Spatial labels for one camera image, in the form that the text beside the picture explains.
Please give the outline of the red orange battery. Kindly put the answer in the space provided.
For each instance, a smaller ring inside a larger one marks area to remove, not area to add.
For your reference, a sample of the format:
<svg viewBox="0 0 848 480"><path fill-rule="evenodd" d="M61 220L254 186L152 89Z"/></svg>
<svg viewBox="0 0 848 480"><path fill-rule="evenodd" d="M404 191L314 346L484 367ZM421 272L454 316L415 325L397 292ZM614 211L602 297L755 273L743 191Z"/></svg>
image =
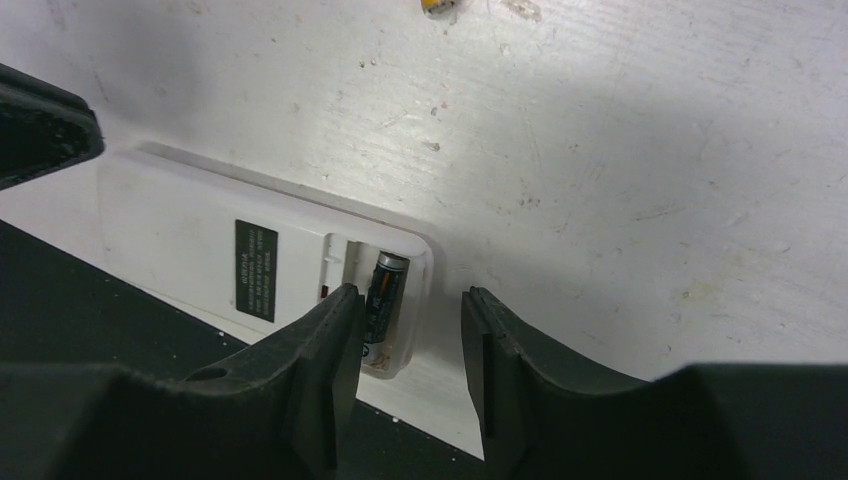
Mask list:
<svg viewBox="0 0 848 480"><path fill-rule="evenodd" d="M446 11L451 10L456 4L457 0L421 0L420 5L422 12L425 15L433 16L433 15L441 15Z"/></svg>

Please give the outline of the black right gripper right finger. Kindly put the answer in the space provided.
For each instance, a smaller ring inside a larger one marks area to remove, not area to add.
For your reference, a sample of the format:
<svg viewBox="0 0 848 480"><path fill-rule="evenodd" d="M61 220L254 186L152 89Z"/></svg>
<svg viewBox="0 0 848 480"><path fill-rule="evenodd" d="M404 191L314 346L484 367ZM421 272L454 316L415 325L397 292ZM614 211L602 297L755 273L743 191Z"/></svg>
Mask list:
<svg viewBox="0 0 848 480"><path fill-rule="evenodd" d="M843 479L843 365L693 364L653 381L601 365L484 288L461 301L490 479Z"/></svg>

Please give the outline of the black battery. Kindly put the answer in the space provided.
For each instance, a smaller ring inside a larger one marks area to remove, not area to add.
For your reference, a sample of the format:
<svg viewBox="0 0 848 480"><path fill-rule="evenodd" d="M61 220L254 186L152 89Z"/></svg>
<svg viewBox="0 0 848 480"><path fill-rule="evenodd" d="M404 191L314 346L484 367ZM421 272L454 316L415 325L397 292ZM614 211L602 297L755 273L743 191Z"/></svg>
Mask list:
<svg viewBox="0 0 848 480"><path fill-rule="evenodd" d="M377 257L365 303L366 329L362 360L377 362L388 334L408 268L404 257L381 251Z"/></svg>

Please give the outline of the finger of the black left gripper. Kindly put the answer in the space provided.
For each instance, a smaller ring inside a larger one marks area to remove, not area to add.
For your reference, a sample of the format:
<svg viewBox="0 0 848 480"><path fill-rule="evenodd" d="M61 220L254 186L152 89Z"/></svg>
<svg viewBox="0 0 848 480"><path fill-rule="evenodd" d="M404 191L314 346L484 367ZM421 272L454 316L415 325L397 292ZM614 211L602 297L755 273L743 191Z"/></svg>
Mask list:
<svg viewBox="0 0 848 480"><path fill-rule="evenodd" d="M1 66L1 188L92 160L105 151L81 97Z"/></svg>

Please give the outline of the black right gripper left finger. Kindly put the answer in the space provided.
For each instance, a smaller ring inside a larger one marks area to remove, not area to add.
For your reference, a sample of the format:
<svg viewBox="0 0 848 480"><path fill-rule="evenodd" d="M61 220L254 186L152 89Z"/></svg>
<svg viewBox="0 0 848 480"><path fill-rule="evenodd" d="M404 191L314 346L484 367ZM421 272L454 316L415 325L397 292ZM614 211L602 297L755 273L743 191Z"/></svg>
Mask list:
<svg viewBox="0 0 848 480"><path fill-rule="evenodd" d="M345 284L181 381L109 364L1 368L5 479L332 479L365 305Z"/></svg>

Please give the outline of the white remote control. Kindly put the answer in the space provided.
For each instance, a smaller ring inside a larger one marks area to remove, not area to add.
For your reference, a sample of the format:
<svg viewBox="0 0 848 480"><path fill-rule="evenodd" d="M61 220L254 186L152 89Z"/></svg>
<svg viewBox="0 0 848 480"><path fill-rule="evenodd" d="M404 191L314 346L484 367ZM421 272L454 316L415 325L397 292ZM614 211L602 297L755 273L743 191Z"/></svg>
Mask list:
<svg viewBox="0 0 848 480"><path fill-rule="evenodd" d="M116 276L260 336L341 285L367 292L377 272L401 270L363 369L389 379L410 362L434 266L421 237L166 149L110 155L96 181Z"/></svg>

